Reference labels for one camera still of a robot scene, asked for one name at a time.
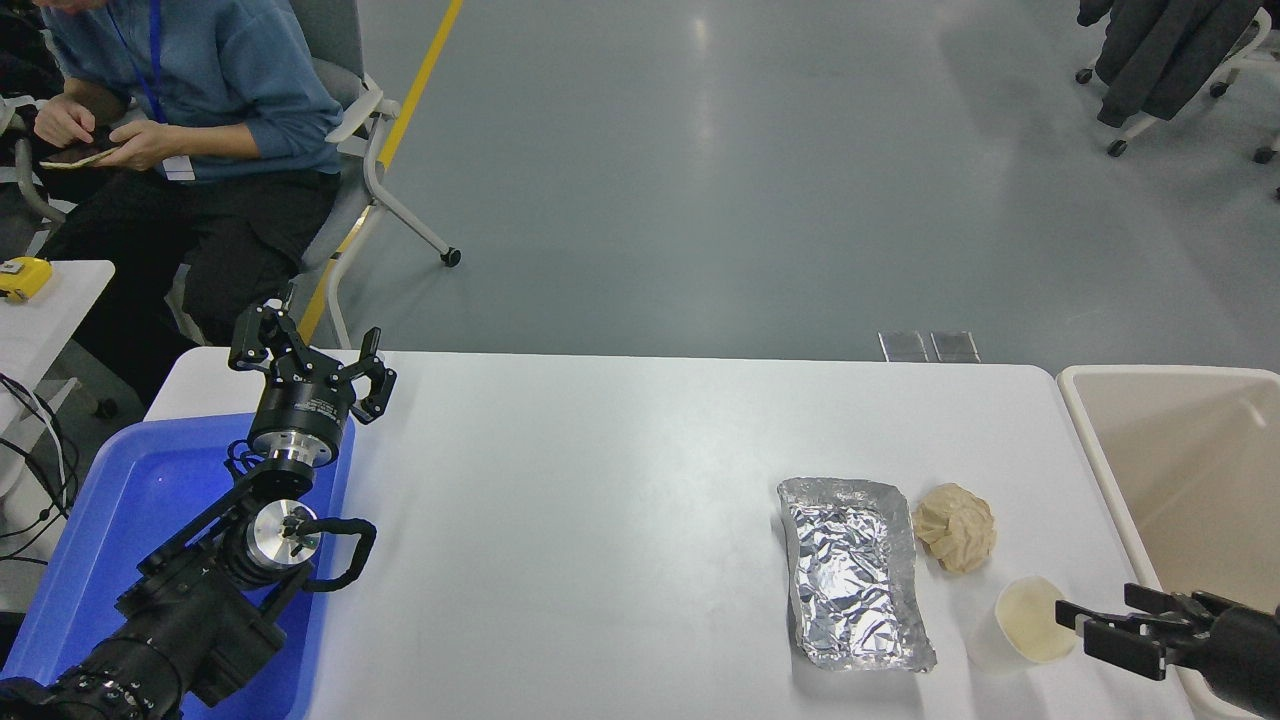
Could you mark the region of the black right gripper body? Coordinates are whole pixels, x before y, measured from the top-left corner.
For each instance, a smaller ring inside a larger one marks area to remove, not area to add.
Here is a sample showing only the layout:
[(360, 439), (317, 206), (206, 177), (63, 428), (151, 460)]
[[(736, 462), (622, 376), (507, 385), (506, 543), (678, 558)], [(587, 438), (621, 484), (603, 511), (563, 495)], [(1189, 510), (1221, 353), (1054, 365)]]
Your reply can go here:
[(1221, 611), (1190, 653), (1190, 667), (1217, 698), (1257, 716), (1277, 716), (1277, 616), (1245, 606)]

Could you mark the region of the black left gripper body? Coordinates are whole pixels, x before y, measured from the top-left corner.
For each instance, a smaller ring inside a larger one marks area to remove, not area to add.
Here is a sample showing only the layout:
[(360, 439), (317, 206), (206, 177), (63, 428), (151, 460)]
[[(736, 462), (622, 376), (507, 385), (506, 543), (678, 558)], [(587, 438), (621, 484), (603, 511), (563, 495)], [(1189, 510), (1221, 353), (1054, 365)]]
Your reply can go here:
[(355, 404), (349, 380), (334, 383), (344, 364), (317, 354), (288, 352), (265, 370), (265, 387), (250, 425), (248, 442), (257, 451), (282, 445), (279, 436), (307, 436), (326, 451), (340, 448), (347, 416)]

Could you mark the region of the person's left hand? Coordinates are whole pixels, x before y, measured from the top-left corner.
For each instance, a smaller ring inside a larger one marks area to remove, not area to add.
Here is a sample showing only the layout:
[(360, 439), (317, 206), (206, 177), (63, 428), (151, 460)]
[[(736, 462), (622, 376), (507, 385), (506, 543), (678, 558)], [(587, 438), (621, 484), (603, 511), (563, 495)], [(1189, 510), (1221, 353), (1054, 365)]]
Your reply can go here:
[(189, 132), (191, 128), (155, 120), (129, 122), (110, 133), (110, 140), (116, 146), (97, 165), (129, 170), (154, 169), (168, 158), (187, 154)]

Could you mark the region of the person's right hand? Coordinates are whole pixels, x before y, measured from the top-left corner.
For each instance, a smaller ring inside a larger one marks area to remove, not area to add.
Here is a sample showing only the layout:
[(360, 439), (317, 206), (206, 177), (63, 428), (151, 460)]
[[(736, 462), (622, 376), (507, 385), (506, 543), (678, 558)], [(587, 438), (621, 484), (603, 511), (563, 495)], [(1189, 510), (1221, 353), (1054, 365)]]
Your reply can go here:
[(47, 100), (35, 119), (35, 135), (58, 149), (92, 143), (95, 129), (95, 114), (68, 94)]

